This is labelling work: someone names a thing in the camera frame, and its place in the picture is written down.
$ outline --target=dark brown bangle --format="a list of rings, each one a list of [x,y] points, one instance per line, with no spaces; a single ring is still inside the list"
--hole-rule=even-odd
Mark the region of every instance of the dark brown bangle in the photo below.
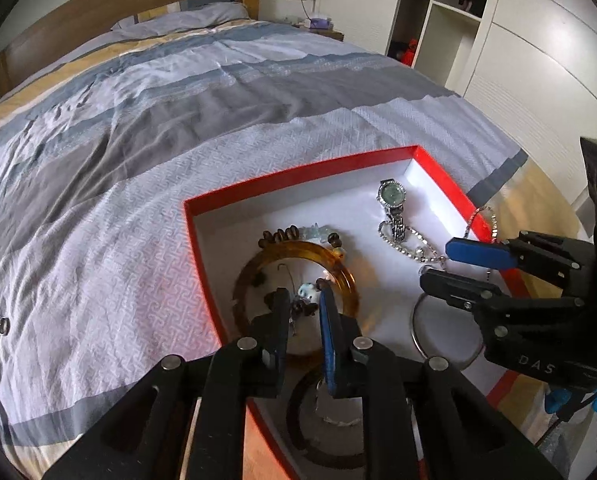
[[[302,240],[284,240],[269,244],[257,253],[245,264],[245,267],[243,267],[236,279],[232,294],[232,298],[236,303],[232,312],[241,335],[246,335],[250,326],[250,321],[247,319],[245,312],[245,294],[254,276],[263,267],[285,258],[302,258],[322,266],[335,279],[343,299],[343,313],[350,317],[358,315],[359,295],[356,291],[354,277],[347,267],[343,265],[341,258],[319,244],[304,242]],[[313,364],[318,363],[320,359],[320,350],[306,355],[288,354],[288,361],[294,364]]]

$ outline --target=silver watch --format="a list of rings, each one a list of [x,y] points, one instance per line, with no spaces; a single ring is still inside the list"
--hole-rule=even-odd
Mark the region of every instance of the silver watch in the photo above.
[[[389,225],[392,229],[392,238],[395,242],[405,239],[405,224],[403,224],[403,202],[405,202],[405,188],[393,178],[381,180],[377,200],[383,206]]]

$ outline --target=bed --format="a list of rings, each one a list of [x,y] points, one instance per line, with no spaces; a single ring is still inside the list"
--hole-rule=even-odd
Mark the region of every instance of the bed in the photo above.
[[[26,478],[160,358],[218,347],[185,199],[419,144],[496,210],[502,237],[580,232],[546,175],[465,100],[353,44],[258,21],[258,0],[110,31],[173,1],[72,0],[0,53],[0,448]],[[541,430],[542,387],[515,378],[498,402],[527,434]],[[244,470],[288,475],[250,419]]]

